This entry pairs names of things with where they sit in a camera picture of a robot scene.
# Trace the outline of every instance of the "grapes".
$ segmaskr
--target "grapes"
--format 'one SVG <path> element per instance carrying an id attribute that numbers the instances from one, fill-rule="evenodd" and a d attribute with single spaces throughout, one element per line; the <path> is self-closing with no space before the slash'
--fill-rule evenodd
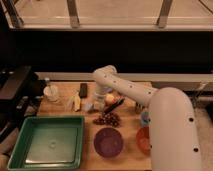
<path id="1" fill-rule="evenodd" d="M 96 125 L 111 125 L 113 127 L 118 127 L 120 125 L 120 117 L 116 113 L 107 113 L 99 116 L 97 119 L 93 120 Z"/>

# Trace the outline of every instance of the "green plastic tray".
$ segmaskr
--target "green plastic tray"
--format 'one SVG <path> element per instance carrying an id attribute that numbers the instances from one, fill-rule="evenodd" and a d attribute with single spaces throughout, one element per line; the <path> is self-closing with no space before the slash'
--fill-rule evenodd
<path id="1" fill-rule="evenodd" d="M 80 166 L 84 118 L 30 117 L 22 126 L 9 171 L 71 170 Z"/>

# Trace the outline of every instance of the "black wall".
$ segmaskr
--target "black wall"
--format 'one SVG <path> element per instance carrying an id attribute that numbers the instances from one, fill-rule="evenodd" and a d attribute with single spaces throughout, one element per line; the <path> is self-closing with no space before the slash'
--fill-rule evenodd
<path id="1" fill-rule="evenodd" d="M 10 31 L 0 9 L 0 66 L 35 71 L 210 73 L 213 32 Z"/>
<path id="2" fill-rule="evenodd" d="M 17 52 L 12 33 L 8 29 L 7 21 L 0 4 L 0 68 L 17 65 Z"/>

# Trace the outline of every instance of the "purple bowl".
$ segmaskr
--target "purple bowl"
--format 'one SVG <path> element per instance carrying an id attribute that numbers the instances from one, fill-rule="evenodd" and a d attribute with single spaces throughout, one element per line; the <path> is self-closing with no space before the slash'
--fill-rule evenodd
<path id="1" fill-rule="evenodd" d="M 123 139 L 116 129 L 103 128 L 95 135 L 94 147 L 95 151 L 102 157 L 115 157 L 120 154 L 123 148 Z"/>

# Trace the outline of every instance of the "orange bowl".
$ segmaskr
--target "orange bowl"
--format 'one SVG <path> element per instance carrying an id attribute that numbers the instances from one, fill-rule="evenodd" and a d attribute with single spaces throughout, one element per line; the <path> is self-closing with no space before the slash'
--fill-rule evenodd
<path id="1" fill-rule="evenodd" d="M 143 127 L 138 130 L 136 143 L 141 152 L 145 155 L 150 155 L 149 127 Z"/>

